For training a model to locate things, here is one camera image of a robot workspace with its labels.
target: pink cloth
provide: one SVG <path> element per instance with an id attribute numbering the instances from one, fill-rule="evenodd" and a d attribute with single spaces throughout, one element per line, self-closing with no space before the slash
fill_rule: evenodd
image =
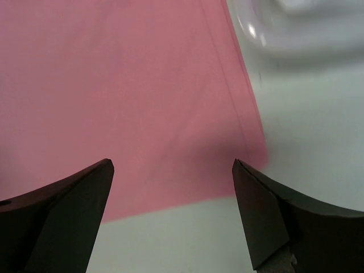
<path id="1" fill-rule="evenodd" d="M 0 200 L 102 158 L 106 221 L 232 195 L 267 151 L 224 5 L 0 1 Z"/>

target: white table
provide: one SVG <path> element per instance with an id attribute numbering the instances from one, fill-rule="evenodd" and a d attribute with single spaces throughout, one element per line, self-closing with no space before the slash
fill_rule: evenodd
<path id="1" fill-rule="evenodd" d="M 364 61 L 288 71 L 237 35 L 269 149 L 263 172 L 314 198 L 364 210 Z M 236 200 L 102 225 L 88 268 L 99 272 L 251 273 Z"/>

